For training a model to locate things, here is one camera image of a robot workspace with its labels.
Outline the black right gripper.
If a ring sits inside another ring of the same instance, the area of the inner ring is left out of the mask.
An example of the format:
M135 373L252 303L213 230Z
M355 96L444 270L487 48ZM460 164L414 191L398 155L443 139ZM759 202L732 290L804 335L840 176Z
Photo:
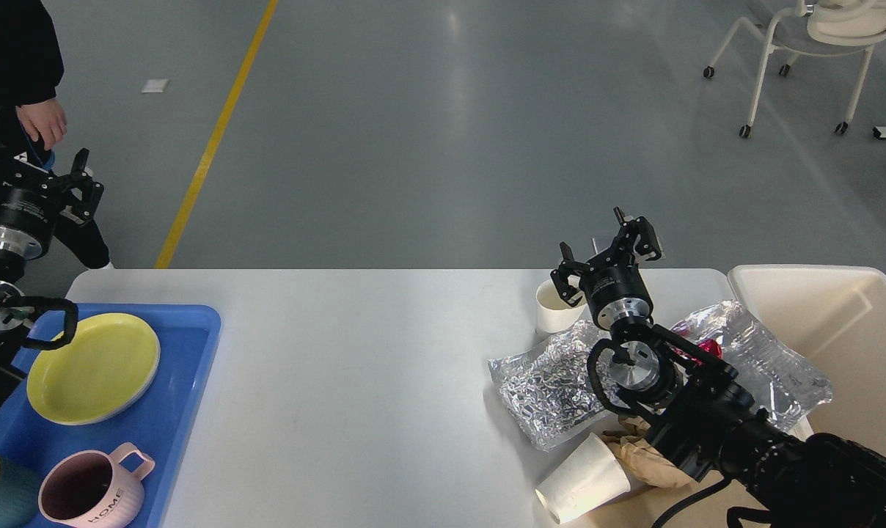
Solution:
M594 254L575 260L573 249L560 243L560 263L551 271L551 281L561 301L573 307L583 301L593 322L605 331L624 318L652 321L653 303L637 264L663 260L663 247L655 229L644 216L634 217L614 208L620 229L613 238L610 254Z

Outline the person's hand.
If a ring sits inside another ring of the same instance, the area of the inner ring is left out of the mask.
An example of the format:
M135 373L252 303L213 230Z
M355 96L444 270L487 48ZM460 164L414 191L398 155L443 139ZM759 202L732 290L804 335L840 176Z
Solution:
M57 98L17 105L16 114L27 136L33 142L41 142L46 151L61 143L67 134L67 117Z

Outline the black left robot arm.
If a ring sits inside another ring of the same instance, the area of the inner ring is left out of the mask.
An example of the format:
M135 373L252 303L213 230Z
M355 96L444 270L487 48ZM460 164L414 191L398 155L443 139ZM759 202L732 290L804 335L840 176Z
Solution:
M18 351L58 350L70 344L78 323L78 308L67 298L28 296L17 287L25 264L47 254L59 221L84 227L93 220L103 195L87 171L85 148L64 176L15 150L6 140L14 117L0 108L0 408L25 378L12 364Z

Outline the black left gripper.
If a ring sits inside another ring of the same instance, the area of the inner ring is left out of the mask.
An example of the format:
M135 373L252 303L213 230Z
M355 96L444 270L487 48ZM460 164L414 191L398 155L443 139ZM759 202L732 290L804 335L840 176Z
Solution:
M103 185L87 166L88 148L76 153L70 173L48 176L43 147L25 131L14 108L0 106L0 260L44 257L59 211L85 225L94 220L103 197Z

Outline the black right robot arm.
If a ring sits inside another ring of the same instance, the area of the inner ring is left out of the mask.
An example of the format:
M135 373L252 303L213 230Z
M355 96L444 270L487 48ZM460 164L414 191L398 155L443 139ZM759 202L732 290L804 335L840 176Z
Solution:
M886 527L886 457L829 433L803 441L781 431L768 411L753 410L735 367L655 323L638 261L660 260L663 250L647 219L614 214L618 233L607 249L580 262L561 243L550 273L561 300L584 301L609 334L588 354L590 388L619 417L644 419L650 445L688 477L722 477L654 526L739 482L761 508L728 508L729 527Z

